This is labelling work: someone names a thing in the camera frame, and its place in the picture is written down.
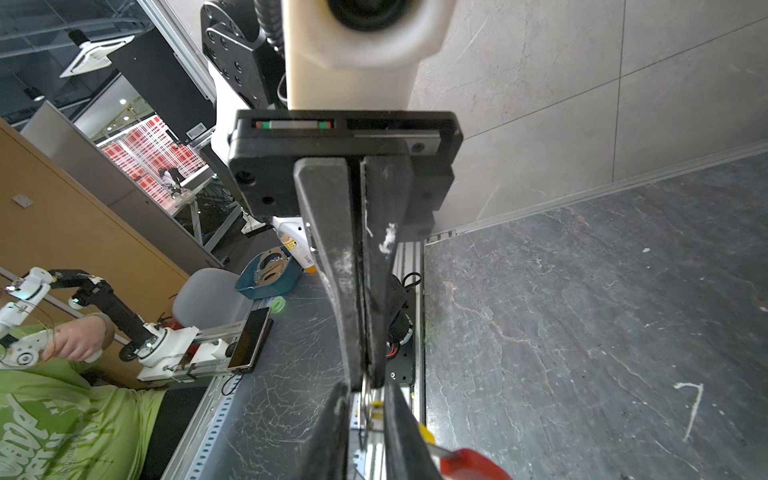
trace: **red screwdriver handle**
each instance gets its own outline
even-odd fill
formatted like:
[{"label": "red screwdriver handle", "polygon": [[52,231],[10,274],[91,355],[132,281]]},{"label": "red screwdriver handle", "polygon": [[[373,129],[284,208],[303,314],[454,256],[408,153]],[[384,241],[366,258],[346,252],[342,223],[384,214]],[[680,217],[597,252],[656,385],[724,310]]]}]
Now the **red screwdriver handle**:
[{"label": "red screwdriver handle", "polygon": [[440,473],[453,480],[512,480],[494,462],[470,449],[440,458]]}]

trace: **ceiling light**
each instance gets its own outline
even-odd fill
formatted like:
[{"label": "ceiling light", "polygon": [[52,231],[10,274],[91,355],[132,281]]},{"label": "ceiling light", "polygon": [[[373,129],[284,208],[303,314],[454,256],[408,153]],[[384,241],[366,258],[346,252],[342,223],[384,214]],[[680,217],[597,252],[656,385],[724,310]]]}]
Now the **ceiling light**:
[{"label": "ceiling light", "polygon": [[24,89],[24,93],[33,101],[43,101],[45,95],[37,87],[27,87]]}]

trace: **ceiling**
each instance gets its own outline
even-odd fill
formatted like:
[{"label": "ceiling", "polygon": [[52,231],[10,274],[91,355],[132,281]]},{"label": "ceiling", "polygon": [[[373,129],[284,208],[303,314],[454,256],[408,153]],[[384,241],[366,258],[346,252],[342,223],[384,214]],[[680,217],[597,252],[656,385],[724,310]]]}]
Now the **ceiling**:
[{"label": "ceiling", "polygon": [[152,24],[135,0],[2,0],[0,9],[0,115],[9,124],[29,119],[45,99],[75,118],[110,84],[112,67],[59,78],[79,52],[67,36],[82,30],[92,41],[138,35]]}]

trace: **chair backrest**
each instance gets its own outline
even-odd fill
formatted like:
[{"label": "chair backrest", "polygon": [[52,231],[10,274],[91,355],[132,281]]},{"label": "chair backrest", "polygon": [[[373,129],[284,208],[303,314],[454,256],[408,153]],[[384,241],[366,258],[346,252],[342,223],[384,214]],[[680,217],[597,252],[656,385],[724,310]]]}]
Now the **chair backrest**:
[{"label": "chair backrest", "polygon": [[253,301],[235,291],[238,275],[218,268],[193,273],[174,301],[174,317],[199,329],[246,319]]}]

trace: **smartphone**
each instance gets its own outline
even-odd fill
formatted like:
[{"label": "smartphone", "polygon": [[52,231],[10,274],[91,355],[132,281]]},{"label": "smartphone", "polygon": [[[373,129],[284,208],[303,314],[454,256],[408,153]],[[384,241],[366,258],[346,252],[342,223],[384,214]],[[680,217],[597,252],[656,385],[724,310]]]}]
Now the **smartphone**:
[{"label": "smartphone", "polygon": [[250,313],[245,327],[243,327],[243,332],[237,339],[227,370],[230,372],[237,370],[241,373],[253,371],[274,323],[270,318],[270,311],[271,309],[267,307],[259,308]]}]

